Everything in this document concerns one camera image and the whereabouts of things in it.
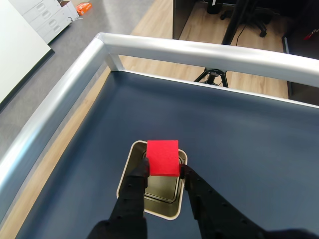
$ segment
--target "black cabinet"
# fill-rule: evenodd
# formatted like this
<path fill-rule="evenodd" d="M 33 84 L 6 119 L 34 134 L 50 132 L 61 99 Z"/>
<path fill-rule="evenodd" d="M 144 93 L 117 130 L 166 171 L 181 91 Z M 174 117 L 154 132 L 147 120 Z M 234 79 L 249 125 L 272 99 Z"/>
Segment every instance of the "black cabinet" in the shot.
<path fill-rule="evenodd" d="M 319 1 L 309 0 L 292 28 L 284 35 L 286 53 L 319 60 Z M 288 82 L 289 99 L 319 105 L 319 88 Z"/>

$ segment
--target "shallow tray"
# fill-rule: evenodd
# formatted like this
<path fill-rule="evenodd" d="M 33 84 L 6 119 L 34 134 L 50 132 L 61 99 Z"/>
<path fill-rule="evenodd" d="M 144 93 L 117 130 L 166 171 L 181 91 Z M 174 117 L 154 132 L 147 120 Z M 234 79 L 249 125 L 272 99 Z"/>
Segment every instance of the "shallow tray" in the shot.
<path fill-rule="evenodd" d="M 85 238 L 108 219 L 132 143 L 179 141 L 188 165 L 267 230 L 319 233 L 317 108 L 112 72 L 17 238 Z M 186 195 L 172 221 L 145 214 L 149 238 L 200 238 Z"/>
<path fill-rule="evenodd" d="M 133 143 L 116 191 L 117 198 L 123 179 L 140 164 L 146 156 L 146 149 L 147 142 L 145 141 L 139 140 Z M 187 164 L 187 156 L 183 150 L 178 151 L 178 156 L 179 163 Z M 150 176 L 144 196 L 145 212 L 167 220 L 176 219 L 180 213 L 183 190 L 183 180 L 177 177 Z"/>

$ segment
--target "wooden floor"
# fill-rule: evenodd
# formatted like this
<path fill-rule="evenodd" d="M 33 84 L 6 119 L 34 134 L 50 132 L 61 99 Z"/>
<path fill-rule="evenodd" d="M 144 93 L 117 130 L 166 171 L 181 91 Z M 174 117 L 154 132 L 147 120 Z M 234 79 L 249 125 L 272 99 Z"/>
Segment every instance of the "wooden floor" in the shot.
<path fill-rule="evenodd" d="M 210 43 L 220 43 L 222 41 L 229 19 L 221 21 L 219 15 L 209 15 L 206 13 L 205 8 L 205 3 L 199 2 L 196 4 L 180 39 Z M 241 31 L 241 28 L 242 26 L 236 33 L 235 39 Z M 267 36 L 265 38 L 260 38 L 258 31 L 246 27 L 239 38 L 238 45 L 282 52 L 281 36 L 285 32 L 284 21 L 281 19 L 274 19 L 267 29 Z M 155 0 L 140 23 L 133 30 L 132 35 L 171 39 L 172 0 Z M 175 63 L 125 56 L 122 56 L 121 59 L 124 66 L 129 70 L 190 81 L 196 79 L 203 71 L 203 68 L 201 67 Z M 61 154 L 96 99 L 108 74 L 109 69 L 107 68 L 39 164 L 16 204 L 13 206 L 7 220 L 3 224 L 0 231 L 0 238 L 10 239 L 15 238 L 17 235 L 33 203 L 60 159 Z M 227 78 L 229 85 L 232 88 L 283 98 L 288 97 L 286 81 L 236 72 L 227 72 Z"/>

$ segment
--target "metal bar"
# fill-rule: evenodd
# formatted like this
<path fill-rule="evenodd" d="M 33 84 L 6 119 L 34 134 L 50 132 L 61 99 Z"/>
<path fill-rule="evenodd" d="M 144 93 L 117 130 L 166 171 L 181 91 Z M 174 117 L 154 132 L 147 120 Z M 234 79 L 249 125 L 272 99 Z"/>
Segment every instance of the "metal bar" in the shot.
<path fill-rule="evenodd" d="M 0 221 L 40 153 L 107 55 L 94 39 L 36 109 L 0 161 Z"/>
<path fill-rule="evenodd" d="M 319 87 L 319 60 L 201 42 L 100 33 L 110 53 L 267 76 Z"/>
<path fill-rule="evenodd" d="M 194 82 L 200 82 L 207 74 L 208 74 L 208 71 L 207 70 L 204 71 L 194 80 Z"/>
<path fill-rule="evenodd" d="M 223 83 L 223 87 L 228 87 L 226 73 L 221 74 L 220 77 L 221 77 L 221 82 Z"/>
<path fill-rule="evenodd" d="M 285 53 L 287 53 L 287 54 L 290 54 L 290 52 L 289 52 L 289 47 L 288 47 L 288 41 L 287 41 L 287 38 L 286 37 L 284 37 L 284 50 L 285 50 Z"/>
<path fill-rule="evenodd" d="M 111 71 L 122 71 L 124 70 L 124 66 L 118 55 L 115 54 L 107 54 L 105 57 L 105 61 L 108 64 Z"/>
<path fill-rule="evenodd" d="M 224 35 L 222 44 L 223 45 L 230 45 L 235 34 L 237 31 L 237 28 L 239 24 L 241 23 L 241 20 L 245 14 L 247 5 L 249 0 L 238 0 L 235 6 L 235 9 L 233 11 L 233 14 L 231 15 L 230 22 L 228 24 L 226 33 Z"/>

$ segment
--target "chair wheel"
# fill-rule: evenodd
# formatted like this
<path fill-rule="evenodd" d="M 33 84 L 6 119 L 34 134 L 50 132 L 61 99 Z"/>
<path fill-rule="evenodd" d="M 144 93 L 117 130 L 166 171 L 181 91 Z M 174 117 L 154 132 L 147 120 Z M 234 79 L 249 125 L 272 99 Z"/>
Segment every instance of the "chair wheel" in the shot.
<path fill-rule="evenodd" d="M 262 31 L 262 32 L 259 34 L 260 37 L 265 37 L 266 35 L 267 35 L 267 32 L 265 32 L 265 31 Z"/>

